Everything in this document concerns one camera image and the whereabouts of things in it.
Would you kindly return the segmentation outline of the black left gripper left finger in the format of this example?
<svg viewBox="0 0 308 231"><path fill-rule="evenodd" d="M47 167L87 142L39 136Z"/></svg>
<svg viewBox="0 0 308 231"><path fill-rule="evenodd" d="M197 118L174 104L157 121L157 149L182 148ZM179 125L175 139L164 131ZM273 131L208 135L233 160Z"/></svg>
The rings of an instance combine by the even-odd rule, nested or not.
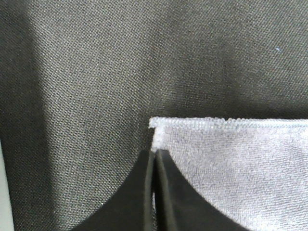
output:
<svg viewBox="0 0 308 231"><path fill-rule="evenodd" d="M154 154L141 151L114 195L74 231L151 231Z"/></svg>

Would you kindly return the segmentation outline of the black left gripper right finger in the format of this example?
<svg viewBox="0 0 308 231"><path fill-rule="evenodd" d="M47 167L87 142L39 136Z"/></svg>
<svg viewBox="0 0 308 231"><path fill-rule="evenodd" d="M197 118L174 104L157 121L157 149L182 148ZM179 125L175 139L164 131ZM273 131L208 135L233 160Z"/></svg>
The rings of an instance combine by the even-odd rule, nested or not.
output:
<svg viewBox="0 0 308 231"><path fill-rule="evenodd" d="M184 178L167 150L155 153L155 205L159 231L245 231L208 203Z"/></svg>

